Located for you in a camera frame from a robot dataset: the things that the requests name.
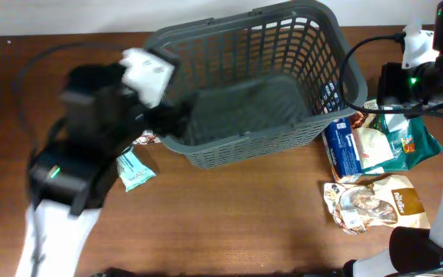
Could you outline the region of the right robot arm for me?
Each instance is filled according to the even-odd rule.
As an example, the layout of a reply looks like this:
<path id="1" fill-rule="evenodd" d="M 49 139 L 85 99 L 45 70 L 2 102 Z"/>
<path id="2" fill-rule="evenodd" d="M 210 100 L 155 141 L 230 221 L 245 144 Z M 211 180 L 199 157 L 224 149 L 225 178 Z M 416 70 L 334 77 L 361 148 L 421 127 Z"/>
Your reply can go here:
<path id="1" fill-rule="evenodd" d="M 436 156 L 441 144 L 422 119 L 443 118 L 443 1 L 435 28 L 411 24 L 391 40 L 401 46 L 401 62 L 383 65 L 374 100 L 353 105 L 352 129 L 366 174 L 387 173 L 385 196 L 359 194 L 349 208 L 363 225 L 390 224 L 388 248 L 369 259 L 351 260 L 345 276 L 443 275 L 443 193 L 436 220 L 429 223 L 403 172 Z"/>

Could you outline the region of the beige pantree pouch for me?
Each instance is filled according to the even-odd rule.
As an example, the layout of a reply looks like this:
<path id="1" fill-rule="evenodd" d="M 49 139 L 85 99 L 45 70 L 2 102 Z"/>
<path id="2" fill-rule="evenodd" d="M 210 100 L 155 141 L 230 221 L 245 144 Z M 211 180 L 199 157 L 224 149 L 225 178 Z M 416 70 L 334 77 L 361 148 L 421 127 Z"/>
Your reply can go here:
<path id="1" fill-rule="evenodd" d="M 325 183 L 323 198 L 335 223 L 347 234 L 371 226 L 428 229 L 424 206 L 409 179 L 390 175 L 368 185 Z"/>
<path id="2" fill-rule="evenodd" d="M 160 143 L 160 138 L 151 130 L 145 130 L 143 133 L 133 141 L 133 145 L 150 145 Z"/>

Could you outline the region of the green snack bag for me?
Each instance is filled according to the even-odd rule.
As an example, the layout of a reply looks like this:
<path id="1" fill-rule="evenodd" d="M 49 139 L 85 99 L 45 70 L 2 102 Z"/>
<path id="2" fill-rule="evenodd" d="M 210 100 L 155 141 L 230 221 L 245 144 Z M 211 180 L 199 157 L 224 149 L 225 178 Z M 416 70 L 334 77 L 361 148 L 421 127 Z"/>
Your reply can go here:
<path id="1" fill-rule="evenodd" d="M 349 121 L 366 175 L 409 171 L 443 152 L 420 117 L 356 112 Z"/>

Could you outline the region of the blue tissue box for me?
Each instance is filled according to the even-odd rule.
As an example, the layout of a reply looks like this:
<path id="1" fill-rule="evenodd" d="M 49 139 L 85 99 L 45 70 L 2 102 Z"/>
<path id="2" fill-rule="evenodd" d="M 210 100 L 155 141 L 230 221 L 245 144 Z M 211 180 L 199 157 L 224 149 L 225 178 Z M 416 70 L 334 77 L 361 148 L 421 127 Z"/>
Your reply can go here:
<path id="1" fill-rule="evenodd" d="M 335 82 L 321 87 L 320 104 L 322 114 L 341 110 Z M 362 176 L 362 169 L 349 118 L 334 119 L 321 136 L 335 181 L 345 184 L 356 182 Z"/>

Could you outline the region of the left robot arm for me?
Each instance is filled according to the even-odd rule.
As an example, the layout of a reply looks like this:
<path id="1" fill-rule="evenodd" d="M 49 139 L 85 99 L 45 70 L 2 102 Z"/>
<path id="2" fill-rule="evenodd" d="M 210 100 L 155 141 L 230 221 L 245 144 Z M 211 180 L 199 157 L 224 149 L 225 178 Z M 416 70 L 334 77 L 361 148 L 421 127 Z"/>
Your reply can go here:
<path id="1" fill-rule="evenodd" d="M 72 276 L 120 176 L 117 160 L 143 132 L 181 136 L 193 98 L 163 102 L 181 62 L 159 48 L 122 49 L 119 62 L 72 69 L 65 114 L 34 144 L 25 168 L 29 206 L 19 276 Z"/>

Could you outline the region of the grey plastic shopping basket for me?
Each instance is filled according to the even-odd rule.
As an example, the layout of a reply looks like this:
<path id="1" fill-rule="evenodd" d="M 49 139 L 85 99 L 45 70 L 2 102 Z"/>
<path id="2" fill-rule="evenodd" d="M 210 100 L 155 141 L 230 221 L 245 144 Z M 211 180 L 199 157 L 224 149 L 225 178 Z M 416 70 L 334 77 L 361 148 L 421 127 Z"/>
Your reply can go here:
<path id="1" fill-rule="evenodd" d="M 163 100 L 195 105 L 163 144 L 199 168 L 308 144 L 368 96 L 338 21 L 317 1 L 291 1 L 159 29 L 147 48 L 179 65 Z"/>

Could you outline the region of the light blue wipes packet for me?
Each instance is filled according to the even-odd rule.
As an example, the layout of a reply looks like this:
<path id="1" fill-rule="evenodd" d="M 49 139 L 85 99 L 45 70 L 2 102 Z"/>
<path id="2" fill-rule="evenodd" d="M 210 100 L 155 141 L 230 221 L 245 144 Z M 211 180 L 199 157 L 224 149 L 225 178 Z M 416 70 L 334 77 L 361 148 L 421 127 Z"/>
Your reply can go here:
<path id="1" fill-rule="evenodd" d="M 124 184 L 126 192 L 139 187 L 156 176 L 148 166 L 143 165 L 137 158 L 132 147 L 124 150 L 124 152 L 117 157 L 116 162 L 118 176 Z"/>

